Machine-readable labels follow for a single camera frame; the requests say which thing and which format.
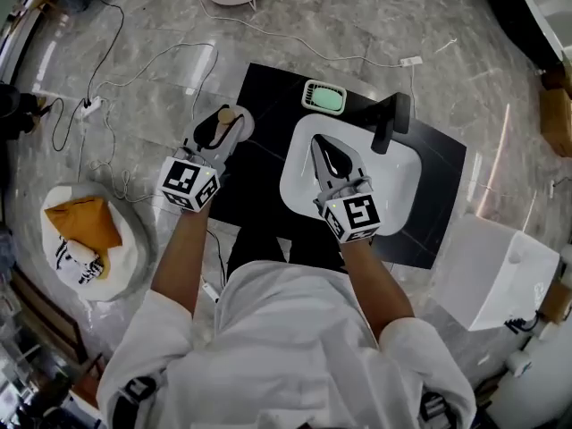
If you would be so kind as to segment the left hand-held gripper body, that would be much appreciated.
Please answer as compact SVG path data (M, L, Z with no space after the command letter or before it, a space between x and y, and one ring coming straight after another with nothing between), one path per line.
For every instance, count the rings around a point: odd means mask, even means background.
M222 187L225 164L182 148L183 156L167 156L157 182L158 191L174 206L200 212Z

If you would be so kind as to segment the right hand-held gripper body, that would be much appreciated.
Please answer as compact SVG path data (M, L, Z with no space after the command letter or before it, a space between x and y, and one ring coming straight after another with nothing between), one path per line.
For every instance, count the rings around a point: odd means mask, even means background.
M323 190L314 203L336 240L348 243L372 237L381 226L373 194L371 178L363 176Z

